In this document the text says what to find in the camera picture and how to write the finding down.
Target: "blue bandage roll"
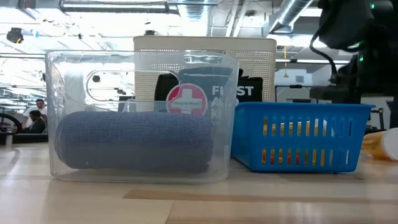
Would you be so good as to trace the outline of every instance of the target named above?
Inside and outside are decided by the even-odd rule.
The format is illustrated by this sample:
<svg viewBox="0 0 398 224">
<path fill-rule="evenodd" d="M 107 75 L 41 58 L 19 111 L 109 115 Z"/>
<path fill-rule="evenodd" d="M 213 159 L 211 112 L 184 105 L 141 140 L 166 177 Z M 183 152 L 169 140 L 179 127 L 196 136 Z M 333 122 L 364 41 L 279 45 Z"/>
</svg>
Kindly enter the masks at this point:
<svg viewBox="0 0 398 224">
<path fill-rule="evenodd" d="M 59 122 L 54 146 L 74 169 L 206 172 L 211 130 L 192 114 L 82 111 Z"/>
</svg>

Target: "blue plastic basket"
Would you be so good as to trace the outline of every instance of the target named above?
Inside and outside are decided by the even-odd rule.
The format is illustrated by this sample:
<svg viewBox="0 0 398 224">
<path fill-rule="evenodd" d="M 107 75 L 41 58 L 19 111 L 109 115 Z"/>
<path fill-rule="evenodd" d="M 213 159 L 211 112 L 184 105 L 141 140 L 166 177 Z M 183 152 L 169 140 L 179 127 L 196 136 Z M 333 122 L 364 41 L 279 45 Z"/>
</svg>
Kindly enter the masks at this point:
<svg viewBox="0 0 398 224">
<path fill-rule="evenodd" d="M 232 156 L 257 172 L 352 172 L 372 107 L 240 103 Z"/>
</svg>

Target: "table surface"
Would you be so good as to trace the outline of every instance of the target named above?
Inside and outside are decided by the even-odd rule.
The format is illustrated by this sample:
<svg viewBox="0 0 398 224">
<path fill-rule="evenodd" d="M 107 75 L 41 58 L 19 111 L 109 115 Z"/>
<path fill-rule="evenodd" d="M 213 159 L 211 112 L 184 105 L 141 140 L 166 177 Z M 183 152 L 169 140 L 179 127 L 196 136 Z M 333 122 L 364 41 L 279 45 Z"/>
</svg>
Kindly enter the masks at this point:
<svg viewBox="0 0 398 224">
<path fill-rule="evenodd" d="M 231 161 L 202 185 L 74 182 L 47 144 L 0 147 L 0 223 L 398 223 L 398 163 L 361 156 L 351 174 L 257 174 Z"/>
</svg>

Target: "black cable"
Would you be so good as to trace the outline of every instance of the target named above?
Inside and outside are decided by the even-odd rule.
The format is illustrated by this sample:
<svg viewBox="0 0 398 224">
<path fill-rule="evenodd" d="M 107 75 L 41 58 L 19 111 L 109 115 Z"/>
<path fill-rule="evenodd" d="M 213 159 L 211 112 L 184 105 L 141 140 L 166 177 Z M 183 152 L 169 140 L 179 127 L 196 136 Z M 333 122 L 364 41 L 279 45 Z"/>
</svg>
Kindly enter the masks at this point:
<svg viewBox="0 0 398 224">
<path fill-rule="evenodd" d="M 0 113 L 0 118 L 6 118 L 14 122 L 15 126 L 17 127 L 17 131 L 14 132 L 13 134 L 18 134 L 22 130 L 21 122 L 19 122 L 15 117 L 5 113 Z"/>
<path fill-rule="evenodd" d="M 331 74 L 332 75 L 336 75 L 337 74 L 337 68 L 336 68 L 335 62 L 333 61 L 333 59 L 329 55 L 327 55 L 327 54 L 323 53 L 322 51 L 316 49 L 313 46 L 313 43 L 320 36 L 320 34 L 324 33 L 324 31 L 326 31 L 327 28 L 329 28 L 332 25 L 332 23 L 336 19 L 337 12 L 338 12 L 338 10 L 340 8 L 340 1 L 341 0 L 336 0 L 336 1 L 333 1 L 333 2 L 320 1 L 320 4 L 323 5 L 323 8 L 330 7 L 330 13 L 329 13 L 328 17 L 326 18 L 325 22 L 318 28 L 316 33 L 314 33 L 314 35 L 311 38 L 311 42 L 310 42 L 311 51 L 316 53 L 317 55 L 320 55 L 320 56 L 324 57 L 325 59 L 327 59 L 329 61 L 329 64 L 331 66 Z"/>
</svg>

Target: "white bottle cap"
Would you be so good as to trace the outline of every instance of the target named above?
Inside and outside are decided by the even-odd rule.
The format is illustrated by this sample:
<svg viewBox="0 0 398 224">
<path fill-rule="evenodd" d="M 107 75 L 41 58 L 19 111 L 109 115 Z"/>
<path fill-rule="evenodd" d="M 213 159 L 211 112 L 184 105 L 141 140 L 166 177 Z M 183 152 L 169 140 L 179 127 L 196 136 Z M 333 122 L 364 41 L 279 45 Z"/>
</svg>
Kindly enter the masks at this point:
<svg viewBox="0 0 398 224">
<path fill-rule="evenodd" d="M 383 134 L 381 147 L 390 159 L 398 161 L 398 128 L 392 128 Z"/>
</svg>

